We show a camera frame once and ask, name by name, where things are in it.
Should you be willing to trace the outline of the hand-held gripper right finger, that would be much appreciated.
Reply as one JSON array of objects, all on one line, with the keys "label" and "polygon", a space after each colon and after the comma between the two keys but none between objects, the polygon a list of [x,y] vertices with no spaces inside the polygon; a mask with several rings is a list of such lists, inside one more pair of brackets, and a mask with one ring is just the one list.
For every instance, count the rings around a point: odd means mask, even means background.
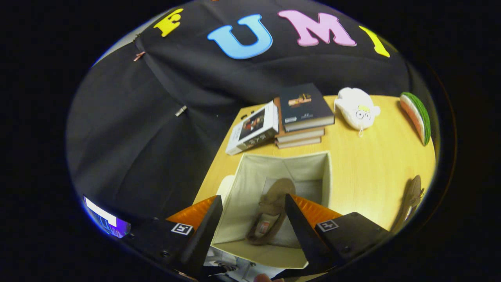
[{"label": "hand-held gripper right finger", "polygon": [[285,210],[306,257],[303,269],[284,271],[285,277],[329,272],[365,255],[391,233],[357,212],[340,215],[297,195],[286,195]]}]

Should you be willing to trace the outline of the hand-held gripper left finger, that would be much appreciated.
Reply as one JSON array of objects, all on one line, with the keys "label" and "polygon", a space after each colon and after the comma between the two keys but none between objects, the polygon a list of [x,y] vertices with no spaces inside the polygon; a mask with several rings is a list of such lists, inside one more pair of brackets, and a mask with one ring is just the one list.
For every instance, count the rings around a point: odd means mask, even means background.
[{"label": "hand-held gripper left finger", "polygon": [[222,211],[222,197],[214,195],[166,219],[132,227],[125,245],[175,278],[199,280]]}]

